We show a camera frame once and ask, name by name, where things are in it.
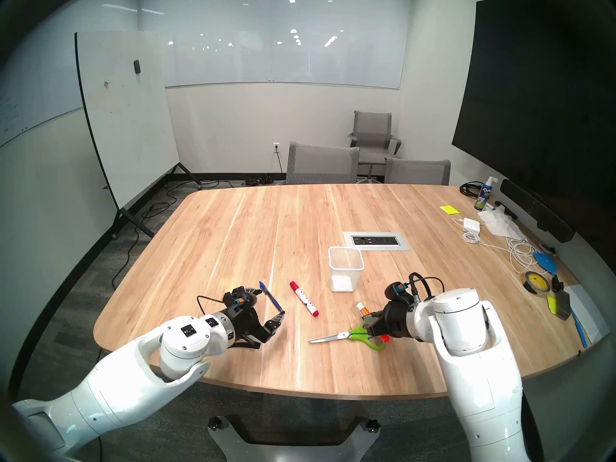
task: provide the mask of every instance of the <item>blue pen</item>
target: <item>blue pen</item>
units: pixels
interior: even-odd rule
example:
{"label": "blue pen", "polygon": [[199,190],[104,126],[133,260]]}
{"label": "blue pen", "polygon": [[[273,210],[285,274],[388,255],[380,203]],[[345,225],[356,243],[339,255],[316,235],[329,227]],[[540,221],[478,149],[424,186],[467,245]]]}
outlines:
{"label": "blue pen", "polygon": [[274,304],[274,306],[276,307],[276,309],[278,311],[280,311],[281,313],[284,313],[284,311],[282,311],[282,308],[280,307],[280,305],[278,304],[278,301],[276,301],[276,298],[274,298],[272,296],[272,294],[269,292],[269,290],[265,287],[265,285],[263,284],[263,282],[259,282],[259,288],[261,289],[261,291],[263,291],[263,293],[265,293],[267,295],[267,297],[271,300],[271,302]]}
{"label": "blue pen", "polygon": [[580,325],[580,322],[578,321],[577,316],[575,315],[573,310],[571,310],[571,314],[573,316],[573,319],[575,320],[575,327],[578,330],[578,334],[580,335],[580,339],[582,340],[582,346],[586,349],[587,348],[586,338],[584,338],[584,331],[582,331],[582,326]]}

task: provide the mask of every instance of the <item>duct tape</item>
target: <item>duct tape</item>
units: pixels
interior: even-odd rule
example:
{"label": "duct tape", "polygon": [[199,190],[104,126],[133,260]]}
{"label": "duct tape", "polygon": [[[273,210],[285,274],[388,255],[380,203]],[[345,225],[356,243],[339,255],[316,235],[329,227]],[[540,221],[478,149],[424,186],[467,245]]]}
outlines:
{"label": "duct tape", "polygon": [[551,290],[550,282],[535,272],[526,272],[524,274],[524,288],[529,293],[538,296],[546,296],[545,293],[549,293]]}

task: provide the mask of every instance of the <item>white power adapter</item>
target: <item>white power adapter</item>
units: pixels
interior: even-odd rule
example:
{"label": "white power adapter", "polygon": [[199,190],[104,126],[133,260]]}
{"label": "white power adapter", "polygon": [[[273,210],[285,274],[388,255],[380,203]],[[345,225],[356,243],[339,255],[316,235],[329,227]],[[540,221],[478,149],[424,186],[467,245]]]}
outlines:
{"label": "white power adapter", "polygon": [[462,223],[462,228],[465,232],[474,233],[476,236],[479,236],[480,227],[479,222],[477,222],[476,220],[465,218],[464,222]]}

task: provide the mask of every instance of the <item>yellow paper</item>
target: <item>yellow paper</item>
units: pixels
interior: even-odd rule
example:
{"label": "yellow paper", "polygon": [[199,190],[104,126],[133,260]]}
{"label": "yellow paper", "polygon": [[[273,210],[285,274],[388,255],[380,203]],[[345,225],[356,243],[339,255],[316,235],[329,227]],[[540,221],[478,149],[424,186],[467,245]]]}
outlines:
{"label": "yellow paper", "polygon": [[454,207],[452,207],[451,205],[445,205],[444,207],[439,207],[439,208],[442,211],[447,212],[447,215],[455,215],[455,214],[460,213]]}
{"label": "yellow paper", "polygon": [[556,314],[556,299],[551,296],[546,296],[548,298],[548,306],[550,307],[550,313]]}

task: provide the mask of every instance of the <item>office chair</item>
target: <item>office chair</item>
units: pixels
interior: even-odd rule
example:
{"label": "office chair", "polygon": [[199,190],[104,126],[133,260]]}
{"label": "office chair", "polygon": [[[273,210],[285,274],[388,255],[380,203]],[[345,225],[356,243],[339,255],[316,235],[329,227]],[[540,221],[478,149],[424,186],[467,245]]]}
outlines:
{"label": "office chair", "polygon": [[386,158],[386,184],[427,184],[448,186],[449,160],[402,160]]}
{"label": "office chair", "polygon": [[285,184],[354,184],[359,149],[291,142]]}
{"label": "office chair", "polygon": [[[359,147],[359,165],[369,165],[368,178],[359,180],[358,183],[376,182],[372,177],[372,167],[385,165],[385,157],[394,157],[400,148],[402,141],[391,135],[391,114],[379,114],[375,112],[355,111],[355,122],[351,138],[351,147]],[[396,140],[394,153],[389,152],[392,139]]]}

